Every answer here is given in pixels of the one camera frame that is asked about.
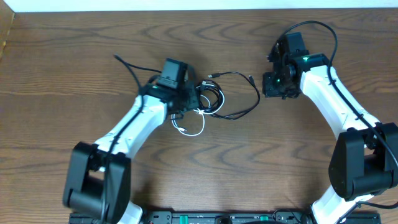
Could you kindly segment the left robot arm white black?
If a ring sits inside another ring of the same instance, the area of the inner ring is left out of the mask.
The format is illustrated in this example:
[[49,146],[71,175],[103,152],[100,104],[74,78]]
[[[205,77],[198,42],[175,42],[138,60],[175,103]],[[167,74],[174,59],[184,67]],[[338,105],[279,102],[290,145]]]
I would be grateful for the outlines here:
[[131,161],[168,115],[192,110],[198,101],[193,81],[178,88],[146,84],[109,133],[73,148],[63,205],[96,223],[139,223],[143,209],[130,200]]

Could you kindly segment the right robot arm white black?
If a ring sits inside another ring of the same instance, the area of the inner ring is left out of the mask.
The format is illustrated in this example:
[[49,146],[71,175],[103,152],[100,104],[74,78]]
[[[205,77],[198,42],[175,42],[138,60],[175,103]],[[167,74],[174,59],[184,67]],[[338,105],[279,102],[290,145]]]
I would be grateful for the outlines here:
[[330,186],[301,223],[344,223],[370,199],[397,187],[397,125],[368,113],[338,78],[332,61],[307,50],[269,54],[266,97],[307,96],[336,138],[328,167]]

